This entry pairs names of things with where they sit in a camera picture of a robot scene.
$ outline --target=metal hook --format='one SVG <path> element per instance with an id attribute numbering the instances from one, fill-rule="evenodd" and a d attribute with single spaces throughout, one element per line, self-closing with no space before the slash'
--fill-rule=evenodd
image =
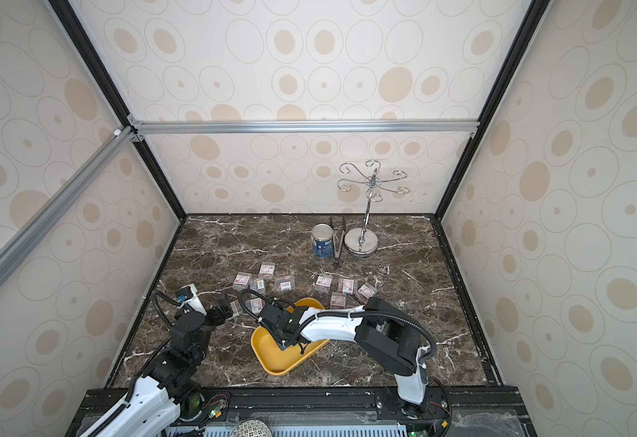
<path id="1" fill-rule="evenodd" d="M 382 162 L 379 162 L 377 160 L 369 160 L 367 162 L 365 162 L 365 165 L 368 167 L 371 167 L 373 165 L 377 164 L 376 169 L 372 172 L 372 176 L 376 176 L 376 174 L 379 172 L 379 170 L 382 169 Z"/>
<path id="2" fill-rule="evenodd" d="M 340 191 L 348 192 L 348 191 L 350 191 L 353 188 L 352 185 L 350 185 L 349 183 L 346 183 L 346 182 L 359 183 L 359 182 L 355 182 L 354 180 L 341 179 L 341 180 L 338 181 L 338 189 Z"/>
<path id="3" fill-rule="evenodd" d="M 406 174 L 406 172 L 405 172 L 405 171 L 403 171 L 403 170 L 394 170 L 394 171 L 392 172 L 392 174 L 393 174 L 394 176 L 396 176 L 396 178 L 394 178 L 394 179 L 386 179 L 386 180 L 382 180 L 382 182 L 393 182 L 393 181 L 395 181 L 395 180 L 401 180 L 401 179 L 406 179 L 406 178 L 408 178 L 408 174 Z"/>
<path id="4" fill-rule="evenodd" d="M 360 169 L 358 169 L 358 166 L 353 164 L 352 162 L 344 162 L 341 165 L 338 166 L 338 169 L 340 170 L 341 173 L 343 173 L 344 175 L 349 174 L 350 173 L 350 167 L 348 166 L 352 166 L 355 170 L 358 171 L 358 173 L 365 179 L 369 179 L 367 176 L 365 176 L 365 173 L 363 173 L 362 171 L 360 171 Z"/>
<path id="5" fill-rule="evenodd" d="M 375 193 L 375 192 L 372 193 L 372 196 L 370 196 L 369 192 L 366 192 L 365 197 L 367 197 L 368 201 L 373 201 L 375 203 L 379 203 L 384 200 L 384 198 L 382 197 L 380 193 Z"/>
<path id="6" fill-rule="evenodd" d="M 409 194 L 411 192 L 409 188 L 406 188 L 403 185 L 399 185 L 396 189 L 389 189 L 384 187 L 380 187 L 380 189 L 383 189 L 384 191 L 392 192 L 394 194 Z"/>

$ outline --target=round metal base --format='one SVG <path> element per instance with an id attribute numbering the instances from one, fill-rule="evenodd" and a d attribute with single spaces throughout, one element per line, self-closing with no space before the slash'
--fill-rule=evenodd
<path id="1" fill-rule="evenodd" d="M 376 234 L 368 229 L 365 231 L 365 242 L 362 244 L 362 248 L 360 248 L 360 232 L 362 232 L 362 228 L 353 228 L 345 234 L 345 248 L 356 257 L 369 257 L 375 253 L 376 248 L 379 247 L 379 240 Z"/>

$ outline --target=metal jewelry stand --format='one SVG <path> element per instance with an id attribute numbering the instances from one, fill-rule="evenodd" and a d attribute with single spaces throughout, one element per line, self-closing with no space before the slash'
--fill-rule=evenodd
<path id="1" fill-rule="evenodd" d="M 396 193 L 396 194 L 408 194 L 411 192 L 410 189 L 399 185 L 396 190 L 388 189 L 382 187 L 382 183 L 384 182 L 394 182 L 395 180 L 401 180 L 408 177 L 406 172 L 402 170 L 394 170 L 393 175 L 396 176 L 394 179 L 381 180 L 376 177 L 376 174 L 382 167 L 382 163 L 375 160 L 370 160 L 365 162 L 367 167 L 372 167 L 376 164 L 376 168 L 372 171 L 371 176 L 365 175 L 358 167 L 351 162 L 344 162 L 340 165 L 340 172 L 344 175 L 350 173 L 350 166 L 352 166 L 357 172 L 364 178 L 363 180 L 351 180 L 343 178 L 338 181 L 338 188 L 341 191 L 348 192 L 352 190 L 353 186 L 349 183 L 353 184 L 365 184 L 367 186 L 367 191 L 365 193 L 367 197 L 367 210 L 365 211 L 365 219 L 363 220 L 363 225 L 361 228 L 353 228 L 350 229 L 345 234 L 345 247 L 349 250 L 350 253 L 355 255 L 356 257 L 369 257 L 371 254 L 376 252 L 376 248 L 379 245 L 379 240 L 376 237 L 376 234 L 369 229 L 367 229 L 367 221 L 370 219 L 370 205 L 372 202 L 381 202 L 384 200 L 380 193 L 375 193 L 375 188 L 383 189 L 384 191 Z"/>

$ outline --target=wall panel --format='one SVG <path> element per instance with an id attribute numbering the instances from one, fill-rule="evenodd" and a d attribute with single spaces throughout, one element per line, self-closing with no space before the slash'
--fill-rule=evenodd
<path id="1" fill-rule="evenodd" d="M 384 180 L 394 178 L 394 170 L 408 176 L 385 188 L 411 190 L 382 192 L 372 211 L 430 213 L 469 139 L 468 132 L 149 136 L 188 213 L 359 213 L 367 205 L 366 186 L 340 191 L 341 178 L 359 176 L 342 174 L 340 165 L 354 162 L 366 172 L 372 159 L 382 162 Z"/>
<path id="2" fill-rule="evenodd" d="M 0 288 L 0 436 L 63 436 L 178 221 L 127 145 Z"/>
<path id="3" fill-rule="evenodd" d="M 443 221 L 538 435 L 637 436 L 637 1 L 562 0 Z"/>
<path id="4" fill-rule="evenodd" d="M 0 249 L 118 125 L 43 5 L 0 1 Z"/>
<path id="5" fill-rule="evenodd" d="M 73 1 L 138 119 L 478 118 L 529 1 Z"/>

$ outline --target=mesh speaker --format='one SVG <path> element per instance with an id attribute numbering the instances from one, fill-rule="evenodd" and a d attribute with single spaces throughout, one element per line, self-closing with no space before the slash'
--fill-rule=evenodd
<path id="1" fill-rule="evenodd" d="M 234 428 L 230 437 L 272 437 L 272 431 L 260 420 L 246 420 Z"/>

